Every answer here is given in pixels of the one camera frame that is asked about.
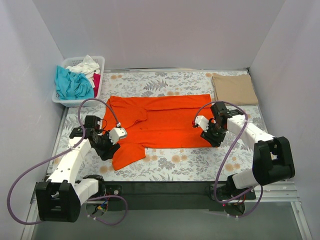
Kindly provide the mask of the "orange t shirt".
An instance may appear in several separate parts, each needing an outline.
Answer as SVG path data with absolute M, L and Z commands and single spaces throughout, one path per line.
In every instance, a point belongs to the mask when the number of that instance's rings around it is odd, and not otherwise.
M 111 96 L 104 115 L 103 127 L 112 129 L 119 120 L 127 131 L 120 148 L 112 158 L 114 170 L 120 170 L 145 158 L 145 148 L 179 149 L 209 148 L 201 138 L 201 128 L 192 121 L 204 104 L 211 102 L 209 94 L 161 97 Z

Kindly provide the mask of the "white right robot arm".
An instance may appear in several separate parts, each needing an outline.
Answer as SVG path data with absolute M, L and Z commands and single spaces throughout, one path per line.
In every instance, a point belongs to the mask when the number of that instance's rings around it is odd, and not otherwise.
M 219 147 L 226 133 L 236 135 L 230 148 L 242 140 L 253 151 L 252 167 L 228 176 L 225 185 L 218 186 L 214 181 L 213 198 L 220 203 L 236 200 L 256 186 L 266 186 L 291 179 L 296 170 L 289 140 L 275 137 L 249 122 L 248 114 L 238 106 L 227 108 L 228 102 L 212 101 L 208 103 L 212 118 L 197 113 L 193 127 L 200 127 L 201 137 L 212 147 Z

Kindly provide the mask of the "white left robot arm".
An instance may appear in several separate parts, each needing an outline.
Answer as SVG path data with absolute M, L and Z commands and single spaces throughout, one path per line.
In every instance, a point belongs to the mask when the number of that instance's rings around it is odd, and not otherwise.
M 80 167 L 90 150 L 94 149 L 102 160 L 110 159 L 120 148 L 119 140 L 127 137 L 120 123 L 104 131 L 101 121 L 97 116 L 86 116 L 84 126 L 75 127 L 69 135 L 71 150 L 62 156 L 48 179 L 36 185 L 41 221 L 74 223 L 87 200 L 91 197 L 101 200 L 106 196 L 105 181 L 101 175 L 87 175 L 77 181 Z

